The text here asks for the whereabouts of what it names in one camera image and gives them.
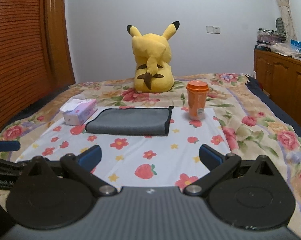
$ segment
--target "yellow plush toy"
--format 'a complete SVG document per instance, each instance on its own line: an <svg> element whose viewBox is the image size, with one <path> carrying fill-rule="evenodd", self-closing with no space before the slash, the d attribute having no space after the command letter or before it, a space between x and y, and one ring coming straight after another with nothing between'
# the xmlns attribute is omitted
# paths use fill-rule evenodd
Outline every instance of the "yellow plush toy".
<svg viewBox="0 0 301 240"><path fill-rule="evenodd" d="M143 93L162 93L169 91L174 85L169 62L172 52L168 40L176 33L179 22L170 24L163 35L153 33L141 35L139 30L127 26L127 31L133 37L132 47L135 55L135 89Z"/></svg>

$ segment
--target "orange lid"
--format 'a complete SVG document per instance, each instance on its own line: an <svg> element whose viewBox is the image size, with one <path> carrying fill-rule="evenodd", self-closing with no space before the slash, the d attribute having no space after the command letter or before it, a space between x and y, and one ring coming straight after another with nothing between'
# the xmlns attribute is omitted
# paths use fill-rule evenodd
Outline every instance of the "orange lid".
<svg viewBox="0 0 301 240"><path fill-rule="evenodd" d="M192 91L202 91L206 92L209 90L208 84L201 80L192 80L187 83L187 89Z"/></svg>

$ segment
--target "white tissue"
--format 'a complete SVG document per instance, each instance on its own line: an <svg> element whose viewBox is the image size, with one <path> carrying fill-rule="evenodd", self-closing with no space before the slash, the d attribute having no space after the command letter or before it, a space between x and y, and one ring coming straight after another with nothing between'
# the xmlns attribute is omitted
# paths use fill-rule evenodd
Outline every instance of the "white tissue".
<svg viewBox="0 0 301 240"><path fill-rule="evenodd" d="M78 94L68 99L68 101L62 105L60 111L62 112L73 111L80 104L88 103L90 101L92 101L92 99L86 99L83 94Z"/></svg>

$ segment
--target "black ear tip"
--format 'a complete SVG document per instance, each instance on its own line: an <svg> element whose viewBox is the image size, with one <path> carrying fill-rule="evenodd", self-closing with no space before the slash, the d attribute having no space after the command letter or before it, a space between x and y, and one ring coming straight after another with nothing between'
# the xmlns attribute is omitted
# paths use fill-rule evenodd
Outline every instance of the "black ear tip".
<svg viewBox="0 0 301 240"><path fill-rule="evenodd" d="M176 30L178 30L178 28L179 28L179 21L173 22L173 24L174 24Z"/></svg>
<svg viewBox="0 0 301 240"><path fill-rule="evenodd" d="M131 27L132 27L132 25L127 25L126 29L127 29L128 32L129 32Z"/></svg>

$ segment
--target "gray towel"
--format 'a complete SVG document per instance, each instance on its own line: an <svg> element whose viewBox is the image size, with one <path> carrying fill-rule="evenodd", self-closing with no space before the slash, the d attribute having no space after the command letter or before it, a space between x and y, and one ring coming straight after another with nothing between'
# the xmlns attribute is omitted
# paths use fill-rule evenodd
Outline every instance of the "gray towel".
<svg viewBox="0 0 301 240"><path fill-rule="evenodd" d="M86 124L95 134L167 136L173 106L168 108L127 108L103 110Z"/></svg>

